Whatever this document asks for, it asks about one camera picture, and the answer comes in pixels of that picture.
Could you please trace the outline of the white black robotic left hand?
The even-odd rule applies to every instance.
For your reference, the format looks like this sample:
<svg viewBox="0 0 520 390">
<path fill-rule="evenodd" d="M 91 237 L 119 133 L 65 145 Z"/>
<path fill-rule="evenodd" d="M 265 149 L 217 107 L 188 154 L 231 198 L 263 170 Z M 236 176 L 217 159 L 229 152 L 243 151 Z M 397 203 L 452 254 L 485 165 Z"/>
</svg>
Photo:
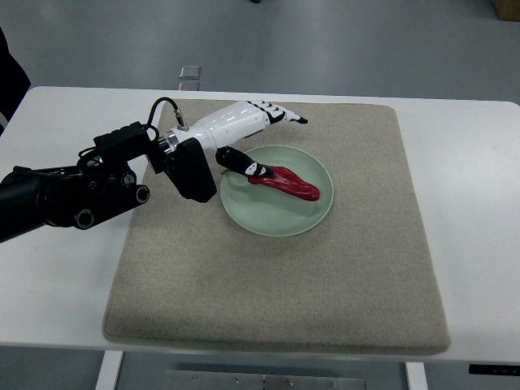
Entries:
<svg viewBox="0 0 520 390">
<path fill-rule="evenodd" d="M 172 158 L 165 170 L 180 195 L 200 203 L 216 194 L 216 184 L 206 161 L 205 152 L 215 152 L 216 162 L 228 169 L 245 171 L 259 163 L 232 148 L 241 139 L 260 133 L 280 122 L 306 124 L 307 119 L 269 102 L 235 102 L 199 119 L 187 130 L 172 129 L 164 139 L 167 155 Z"/>
</svg>

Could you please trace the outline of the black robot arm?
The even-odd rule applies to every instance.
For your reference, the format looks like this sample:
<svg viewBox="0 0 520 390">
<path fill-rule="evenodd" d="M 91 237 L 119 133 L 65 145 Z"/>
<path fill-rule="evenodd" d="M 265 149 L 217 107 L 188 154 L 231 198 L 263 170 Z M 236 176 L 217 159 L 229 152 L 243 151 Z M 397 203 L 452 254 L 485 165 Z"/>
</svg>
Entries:
<svg viewBox="0 0 520 390">
<path fill-rule="evenodd" d="M 159 141 L 150 121 L 135 122 L 95 137 L 74 166 L 14 167 L 1 182 L 1 240 L 44 225 L 86 230 L 145 204 L 150 190 L 128 163 L 145 155 L 164 172 L 167 152 Z"/>
</svg>

